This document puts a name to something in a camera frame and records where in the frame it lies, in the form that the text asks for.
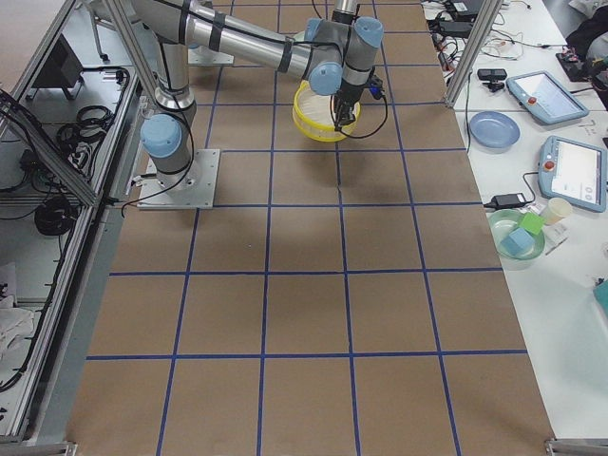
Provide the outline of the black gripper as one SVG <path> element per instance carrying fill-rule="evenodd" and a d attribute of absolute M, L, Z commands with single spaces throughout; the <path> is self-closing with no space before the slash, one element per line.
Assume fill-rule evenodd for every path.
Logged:
<path fill-rule="evenodd" d="M 360 101 L 365 89 L 370 91 L 375 100 L 384 96 L 383 81 L 376 75 L 370 75 L 362 85 L 354 85 L 346 80 L 342 80 L 338 91 L 332 96 L 332 120 L 336 132 L 343 131 L 342 124 L 352 124 L 355 122 L 354 108 Z"/>

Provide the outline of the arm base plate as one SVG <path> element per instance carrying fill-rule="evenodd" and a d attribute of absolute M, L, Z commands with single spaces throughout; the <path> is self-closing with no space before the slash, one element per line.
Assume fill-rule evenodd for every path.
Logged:
<path fill-rule="evenodd" d="M 234 64 L 233 55 L 213 51 L 208 47 L 188 49 L 188 64 L 191 67 L 230 67 Z"/>
<path fill-rule="evenodd" d="M 137 207 L 142 210 L 211 209 L 214 205 L 219 160 L 219 149 L 197 149 L 187 177 L 168 190 L 179 177 L 165 184 L 164 175 L 161 175 L 161 180 L 158 179 L 156 166 L 149 159 L 146 172 L 152 173 L 153 177 L 142 181 Z"/>

